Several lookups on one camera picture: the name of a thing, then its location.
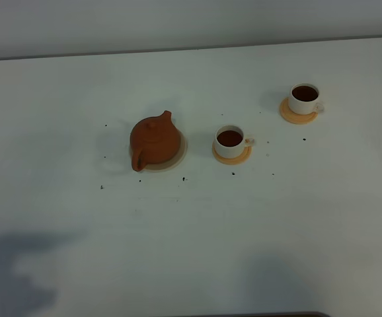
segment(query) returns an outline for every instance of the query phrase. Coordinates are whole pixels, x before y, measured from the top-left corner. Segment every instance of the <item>coaster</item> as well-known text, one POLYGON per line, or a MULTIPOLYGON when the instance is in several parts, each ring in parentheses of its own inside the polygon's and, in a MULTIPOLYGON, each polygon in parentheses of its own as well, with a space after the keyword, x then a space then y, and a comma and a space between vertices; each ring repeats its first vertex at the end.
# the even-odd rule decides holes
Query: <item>coaster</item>
POLYGON ((184 159, 186 150, 188 149, 188 144, 186 142, 185 136, 182 134, 181 131, 179 131, 179 134, 180 134, 180 147, 178 152, 175 154, 175 156, 171 158, 170 160, 161 164, 147 164, 145 165, 145 168, 143 170, 148 170, 149 172, 164 172, 166 170, 171 170, 172 168, 177 167, 179 163, 181 163, 182 160, 184 159))
POLYGON ((279 107, 279 112, 283 119, 294 124, 308 124, 317 118, 317 113, 312 112, 311 114, 296 114, 289 109, 288 97, 285 98, 279 107))
POLYGON ((215 143, 213 143, 213 145, 211 146, 211 150, 213 151, 213 156, 215 157, 215 159, 217 159, 220 163, 227 165, 237 165, 240 163, 244 163, 251 155, 251 148, 252 147, 246 147, 239 156, 229 159, 218 155, 218 153, 215 150, 215 143))

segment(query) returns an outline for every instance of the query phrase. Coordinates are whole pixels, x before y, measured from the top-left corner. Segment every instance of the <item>brown teapot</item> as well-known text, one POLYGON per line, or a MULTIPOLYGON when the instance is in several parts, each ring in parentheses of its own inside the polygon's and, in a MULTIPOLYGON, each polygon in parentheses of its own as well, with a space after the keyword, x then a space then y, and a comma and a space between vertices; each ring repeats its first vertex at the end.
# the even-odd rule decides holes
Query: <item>brown teapot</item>
POLYGON ((160 164, 173 158, 180 148, 180 134, 170 111, 145 118, 132 129, 130 145, 132 168, 139 172, 147 164, 160 164))

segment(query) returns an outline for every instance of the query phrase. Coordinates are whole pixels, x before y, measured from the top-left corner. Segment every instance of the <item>teapot handle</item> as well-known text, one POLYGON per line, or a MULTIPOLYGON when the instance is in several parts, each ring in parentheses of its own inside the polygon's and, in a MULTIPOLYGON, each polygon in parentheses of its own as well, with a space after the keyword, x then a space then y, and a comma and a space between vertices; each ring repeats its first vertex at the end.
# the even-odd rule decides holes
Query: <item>teapot handle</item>
POLYGON ((147 165, 147 163, 140 157, 142 151, 143 149, 138 149, 132 153, 132 169, 137 172, 145 168, 145 165, 147 165))

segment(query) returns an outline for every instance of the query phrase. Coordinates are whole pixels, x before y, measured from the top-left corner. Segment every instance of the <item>white table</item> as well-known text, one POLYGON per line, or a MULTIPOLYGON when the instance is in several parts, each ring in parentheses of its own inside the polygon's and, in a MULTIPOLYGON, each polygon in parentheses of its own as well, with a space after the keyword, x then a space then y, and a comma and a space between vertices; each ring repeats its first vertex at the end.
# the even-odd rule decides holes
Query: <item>white table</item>
POLYGON ((382 39, 0 61, 2 309, 382 317, 382 39), (299 82, 327 106, 304 126, 278 113, 299 82), (134 172, 163 110, 186 158, 134 172), (224 123, 256 135, 242 165, 212 157, 224 123))

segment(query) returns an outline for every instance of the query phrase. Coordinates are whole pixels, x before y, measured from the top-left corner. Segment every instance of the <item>white wall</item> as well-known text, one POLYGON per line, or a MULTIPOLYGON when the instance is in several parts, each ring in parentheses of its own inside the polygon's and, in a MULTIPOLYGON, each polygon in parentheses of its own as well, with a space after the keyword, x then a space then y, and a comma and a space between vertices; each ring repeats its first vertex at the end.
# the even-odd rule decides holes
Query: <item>white wall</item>
POLYGON ((0 57, 382 35, 382 0, 0 0, 0 57))

